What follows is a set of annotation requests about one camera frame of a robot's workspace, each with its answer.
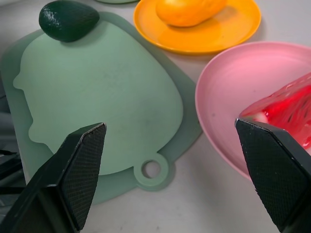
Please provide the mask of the light green cutting board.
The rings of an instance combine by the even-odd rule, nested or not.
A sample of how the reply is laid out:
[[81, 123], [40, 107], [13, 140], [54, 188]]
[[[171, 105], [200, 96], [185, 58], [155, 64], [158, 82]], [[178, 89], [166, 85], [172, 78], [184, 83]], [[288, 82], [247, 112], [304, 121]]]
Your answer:
[[[100, 12], [100, 16], [104, 21], [116, 25], [137, 40], [162, 65], [180, 93], [184, 106], [182, 123], [175, 136], [159, 150], [160, 155], [165, 157], [170, 165], [169, 176], [160, 186], [146, 188], [147, 191], [161, 190], [174, 177], [175, 161], [192, 146], [202, 132], [195, 110], [195, 83], [165, 54], [143, 39], [135, 27], [126, 19], [111, 12]], [[19, 39], [5, 50], [0, 61], [2, 82], [8, 98], [17, 144], [28, 181], [50, 159], [52, 152], [47, 146], [30, 140], [28, 129], [32, 117], [23, 92], [13, 87], [13, 80], [19, 74], [20, 61], [24, 50], [42, 34], [41, 30], [37, 30]], [[132, 168], [114, 174], [101, 175], [98, 179], [93, 204], [103, 203], [139, 186]]]
[[39, 36], [23, 52], [13, 85], [31, 112], [32, 141], [56, 152], [71, 132], [104, 122], [101, 175], [133, 168], [143, 187], [168, 178], [159, 151], [181, 125], [182, 99], [159, 62], [121, 28], [102, 21], [72, 43]]

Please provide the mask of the red watermelon slice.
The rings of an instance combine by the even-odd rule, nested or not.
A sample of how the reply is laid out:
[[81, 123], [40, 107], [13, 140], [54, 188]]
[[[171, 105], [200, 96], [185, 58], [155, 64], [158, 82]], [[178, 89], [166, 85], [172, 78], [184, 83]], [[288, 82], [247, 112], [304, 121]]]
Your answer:
[[286, 130], [311, 155], [311, 72], [251, 104], [239, 117]]

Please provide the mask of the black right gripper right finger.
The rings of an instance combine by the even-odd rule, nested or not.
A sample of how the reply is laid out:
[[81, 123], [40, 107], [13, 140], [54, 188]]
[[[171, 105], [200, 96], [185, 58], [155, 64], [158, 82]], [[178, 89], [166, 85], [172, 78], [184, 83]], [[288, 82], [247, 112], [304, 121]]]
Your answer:
[[238, 118], [255, 190], [280, 233], [311, 233], [311, 155], [284, 129]]

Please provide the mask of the orange plate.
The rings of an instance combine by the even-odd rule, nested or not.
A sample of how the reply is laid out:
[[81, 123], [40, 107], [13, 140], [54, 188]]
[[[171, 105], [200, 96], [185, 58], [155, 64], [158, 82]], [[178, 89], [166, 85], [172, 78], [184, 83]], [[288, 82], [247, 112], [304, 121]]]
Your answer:
[[254, 0], [228, 0], [215, 17], [193, 27], [165, 24], [156, 15], [156, 0], [140, 0], [133, 22], [139, 34], [164, 50], [186, 54], [217, 53], [250, 39], [261, 23], [261, 12]]

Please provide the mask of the dark green avocado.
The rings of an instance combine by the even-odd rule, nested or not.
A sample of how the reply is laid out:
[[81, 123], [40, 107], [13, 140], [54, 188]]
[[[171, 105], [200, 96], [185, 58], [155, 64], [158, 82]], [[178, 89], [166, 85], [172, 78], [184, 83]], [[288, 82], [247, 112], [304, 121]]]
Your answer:
[[47, 36], [67, 43], [86, 36], [99, 19], [99, 12], [91, 6], [73, 0], [55, 0], [40, 10], [38, 22]]

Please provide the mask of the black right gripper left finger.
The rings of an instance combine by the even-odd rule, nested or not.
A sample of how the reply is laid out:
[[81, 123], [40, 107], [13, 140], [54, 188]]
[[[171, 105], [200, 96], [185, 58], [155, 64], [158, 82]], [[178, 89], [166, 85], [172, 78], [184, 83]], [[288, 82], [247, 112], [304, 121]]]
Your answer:
[[18, 194], [0, 223], [0, 233], [80, 233], [99, 178], [106, 124], [70, 133], [25, 187], [0, 187]]

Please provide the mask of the orange mango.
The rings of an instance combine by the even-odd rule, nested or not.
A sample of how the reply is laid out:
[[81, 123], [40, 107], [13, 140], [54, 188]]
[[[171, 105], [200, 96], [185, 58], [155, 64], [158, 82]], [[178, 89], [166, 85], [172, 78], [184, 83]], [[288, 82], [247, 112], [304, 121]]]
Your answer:
[[219, 12], [227, 0], [157, 0], [157, 16], [166, 24], [175, 27], [196, 26]]

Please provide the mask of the pink plate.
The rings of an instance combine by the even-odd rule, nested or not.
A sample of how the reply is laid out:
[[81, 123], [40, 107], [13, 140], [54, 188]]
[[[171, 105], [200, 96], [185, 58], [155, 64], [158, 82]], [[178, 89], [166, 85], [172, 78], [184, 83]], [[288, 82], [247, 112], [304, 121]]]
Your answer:
[[261, 41], [216, 55], [203, 69], [195, 105], [204, 134], [220, 156], [249, 178], [234, 122], [252, 103], [311, 72], [311, 47]]

